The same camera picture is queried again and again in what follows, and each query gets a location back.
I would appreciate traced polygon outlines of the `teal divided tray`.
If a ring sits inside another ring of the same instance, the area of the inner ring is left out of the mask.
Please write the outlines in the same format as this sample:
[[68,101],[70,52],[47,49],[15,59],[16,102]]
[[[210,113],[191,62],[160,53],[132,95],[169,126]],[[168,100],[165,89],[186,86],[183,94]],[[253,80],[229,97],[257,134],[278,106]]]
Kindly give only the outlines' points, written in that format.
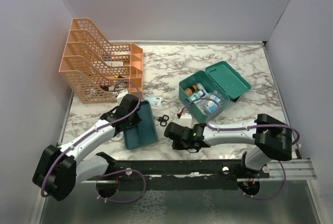
[[148,101],[141,102],[138,116],[142,119],[141,122],[124,132],[124,145],[127,150],[141,148],[158,140],[155,120]]

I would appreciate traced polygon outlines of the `small blue white box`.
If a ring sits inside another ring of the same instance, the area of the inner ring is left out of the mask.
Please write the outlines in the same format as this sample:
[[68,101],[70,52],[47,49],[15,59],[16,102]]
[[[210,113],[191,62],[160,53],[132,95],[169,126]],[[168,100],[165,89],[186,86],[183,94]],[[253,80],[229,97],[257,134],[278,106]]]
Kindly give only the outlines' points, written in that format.
[[206,99],[201,102],[201,107],[205,115],[215,112],[217,110],[217,104],[221,106],[227,102],[226,98],[217,90],[207,94],[205,98]]

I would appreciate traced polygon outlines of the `white bottle green label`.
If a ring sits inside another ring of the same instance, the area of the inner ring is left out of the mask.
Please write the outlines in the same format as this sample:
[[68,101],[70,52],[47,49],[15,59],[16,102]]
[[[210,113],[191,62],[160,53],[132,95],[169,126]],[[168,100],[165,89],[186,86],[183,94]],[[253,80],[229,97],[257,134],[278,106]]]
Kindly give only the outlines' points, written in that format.
[[191,101],[194,101],[196,99],[202,98],[205,95],[204,91],[199,90],[198,92],[195,92],[192,96],[189,97]]

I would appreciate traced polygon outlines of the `brown iodine bottle orange cap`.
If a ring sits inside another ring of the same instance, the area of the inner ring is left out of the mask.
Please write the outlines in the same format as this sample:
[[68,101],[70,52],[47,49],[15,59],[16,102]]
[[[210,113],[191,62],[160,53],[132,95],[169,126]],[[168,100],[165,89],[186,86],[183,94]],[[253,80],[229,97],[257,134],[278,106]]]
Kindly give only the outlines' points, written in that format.
[[192,86],[186,88],[184,90],[184,92],[187,94],[188,97],[190,97],[190,96],[192,96],[195,93],[196,90],[197,90],[197,86],[196,85],[192,85]]

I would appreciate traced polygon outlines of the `small bottle blue cap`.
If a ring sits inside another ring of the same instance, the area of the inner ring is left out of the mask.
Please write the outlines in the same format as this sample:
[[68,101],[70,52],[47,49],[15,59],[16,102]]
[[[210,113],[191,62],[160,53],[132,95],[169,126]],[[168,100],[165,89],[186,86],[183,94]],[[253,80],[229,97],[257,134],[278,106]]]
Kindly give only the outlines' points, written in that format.
[[202,90],[204,92],[204,94],[208,94],[209,92],[207,92],[207,90],[204,88],[204,86],[201,83],[197,83],[196,84],[198,90]]

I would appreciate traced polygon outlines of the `green medicine box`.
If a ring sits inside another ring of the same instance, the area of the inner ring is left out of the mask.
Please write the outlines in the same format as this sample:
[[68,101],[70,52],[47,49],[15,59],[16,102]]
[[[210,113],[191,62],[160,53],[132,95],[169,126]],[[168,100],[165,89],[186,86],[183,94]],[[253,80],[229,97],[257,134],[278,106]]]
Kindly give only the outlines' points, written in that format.
[[221,61],[180,81],[178,97],[199,122],[204,123],[213,113],[219,115],[226,105],[236,102],[251,89],[251,85],[227,62]]

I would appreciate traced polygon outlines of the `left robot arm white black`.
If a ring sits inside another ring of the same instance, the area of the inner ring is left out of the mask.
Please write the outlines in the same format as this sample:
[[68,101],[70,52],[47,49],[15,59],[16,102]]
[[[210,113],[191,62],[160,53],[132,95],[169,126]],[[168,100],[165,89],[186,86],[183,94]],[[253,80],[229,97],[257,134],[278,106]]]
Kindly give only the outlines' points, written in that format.
[[107,180],[113,177],[115,167],[100,155],[86,160],[97,147],[125,132],[141,121],[138,110],[141,99],[127,94],[120,105],[104,113],[81,136],[65,145],[49,145],[40,157],[32,182],[41,191],[41,197],[64,200],[77,183],[95,176]]

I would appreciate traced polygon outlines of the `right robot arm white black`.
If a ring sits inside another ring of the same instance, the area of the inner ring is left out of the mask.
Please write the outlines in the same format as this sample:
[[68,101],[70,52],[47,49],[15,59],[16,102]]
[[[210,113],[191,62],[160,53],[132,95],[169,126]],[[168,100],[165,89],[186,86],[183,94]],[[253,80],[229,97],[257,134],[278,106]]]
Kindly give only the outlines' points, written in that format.
[[254,148],[245,152],[239,164],[239,172],[250,178],[271,160],[290,161],[292,146],[300,138],[299,132],[267,115],[258,114],[257,119],[233,125],[195,124],[192,128],[170,122],[164,136],[172,140],[174,150],[200,151],[222,144],[248,144]]

